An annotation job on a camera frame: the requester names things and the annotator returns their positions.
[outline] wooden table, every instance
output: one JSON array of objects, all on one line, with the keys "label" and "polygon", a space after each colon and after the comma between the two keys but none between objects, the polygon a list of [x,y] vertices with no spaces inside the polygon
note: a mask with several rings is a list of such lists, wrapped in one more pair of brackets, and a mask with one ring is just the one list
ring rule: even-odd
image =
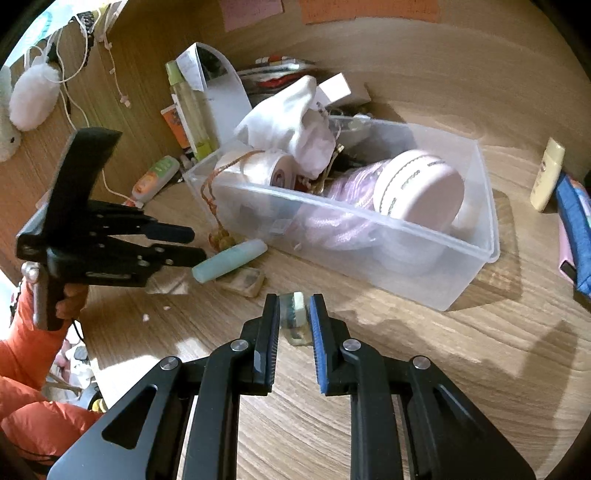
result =
[{"label": "wooden table", "polygon": [[[329,312],[382,354],[429,356],[545,475],[589,414],[589,314],[570,300],[570,287],[556,273],[556,215],[523,205],[519,225],[506,197],[497,203],[502,257],[445,313],[274,250],[254,262],[267,280],[252,300],[200,286],[189,270],[171,267],[145,290],[92,288],[82,320],[107,404],[160,358],[188,361],[238,337],[243,322],[260,315],[267,292],[321,292]],[[191,226],[198,238],[207,232],[183,184],[159,195],[147,212]],[[551,235],[518,254],[515,228],[536,228],[526,219]],[[239,477],[346,478],[349,433],[348,399],[319,395],[312,348],[281,339],[273,394],[242,399]]]},{"label": "wooden table", "polygon": [[[200,2],[187,15],[199,19],[195,39],[238,66],[270,53],[315,60],[363,79],[379,118],[477,138],[494,189],[501,258],[443,313],[273,250],[254,262],[267,281],[253,300],[199,286],[173,268],[146,290],[93,288],[84,331],[107,403],[160,358],[205,356],[237,337],[260,314],[265,293],[321,292],[329,311],[382,354],[429,356],[545,477],[591,410],[591,318],[557,271],[556,211],[539,214],[528,197],[549,135],[567,145],[570,171],[589,169],[588,79],[526,0],[441,0],[438,25],[359,19],[306,27],[297,2],[284,5],[285,14],[229,33],[217,2]],[[184,185],[147,211],[193,227],[199,239],[208,232]],[[349,433],[348,399],[318,394],[312,349],[282,340],[273,394],[242,399],[239,477],[347,478]]]}]

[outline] person's hand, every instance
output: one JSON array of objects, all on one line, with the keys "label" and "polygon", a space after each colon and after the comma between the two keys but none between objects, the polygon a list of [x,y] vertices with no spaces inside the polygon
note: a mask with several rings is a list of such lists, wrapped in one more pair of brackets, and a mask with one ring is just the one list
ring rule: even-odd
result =
[{"label": "person's hand", "polygon": [[64,295],[66,298],[56,304],[56,316],[62,320],[77,319],[86,305],[88,285],[68,283],[64,286]]}]

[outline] clear bottle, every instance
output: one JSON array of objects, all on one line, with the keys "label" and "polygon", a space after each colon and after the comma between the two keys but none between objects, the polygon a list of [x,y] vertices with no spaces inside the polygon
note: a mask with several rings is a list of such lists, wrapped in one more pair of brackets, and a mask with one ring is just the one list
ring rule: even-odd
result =
[{"label": "clear bottle", "polygon": [[203,92],[191,88],[176,61],[166,64],[166,72],[181,123],[195,158],[201,161],[217,148],[207,98]]}]

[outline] plastic container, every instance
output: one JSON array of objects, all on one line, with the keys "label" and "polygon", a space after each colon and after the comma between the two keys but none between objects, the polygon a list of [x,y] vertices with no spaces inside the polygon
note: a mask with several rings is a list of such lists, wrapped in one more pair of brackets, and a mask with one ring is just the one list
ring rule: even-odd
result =
[{"label": "plastic container", "polygon": [[[349,117],[332,117],[331,127],[346,135],[350,121]],[[224,153],[240,148],[244,146],[238,141],[229,142],[185,174],[187,185],[205,211],[209,212],[199,193],[201,185]],[[499,258],[491,184],[475,140],[421,125],[373,120],[369,135],[347,152],[372,163],[413,148],[441,157],[464,180],[462,207],[446,233],[347,203],[231,179],[213,182],[218,216],[232,232],[260,238],[297,257],[428,307],[447,310],[484,264]],[[306,223],[311,216],[346,219],[346,233],[364,233],[350,235],[343,246],[332,242],[333,236],[342,232],[331,231],[331,227],[322,235],[313,235]]]}]

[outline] wooden wall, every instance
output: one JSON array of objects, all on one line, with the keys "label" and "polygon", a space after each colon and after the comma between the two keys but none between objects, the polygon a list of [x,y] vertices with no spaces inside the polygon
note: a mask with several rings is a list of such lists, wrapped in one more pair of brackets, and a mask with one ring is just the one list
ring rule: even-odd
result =
[{"label": "wooden wall", "polygon": [[[95,46],[87,68],[69,82],[92,125],[124,132],[106,168],[111,188],[128,193],[153,162],[180,153],[160,115],[171,103],[164,63],[195,41],[218,48],[236,67],[283,54],[349,72],[366,82],[376,116],[478,138],[487,160],[499,160],[488,163],[491,176],[498,165],[513,166],[524,195],[550,135],[566,145],[568,171],[581,177],[591,167],[591,85],[558,31],[529,0],[440,0],[440,24],[361,18],[306,26],[297,0],[284,6],[285,14],[225,33],[217,0],[129,0],[110,40],[132,108],[119,103],[102,46]],[[77,25],[67,28],[62,45],[71,74],[84,46]],[[74,121],[83,126],[78,112]],[[20,264],[14,236],[50,185],[70,131],[58,104],[39,129],[23,135],[15,157],[0,164],[0,267],[13,280]],[[119,201],[102,185],[95,196]]]}]

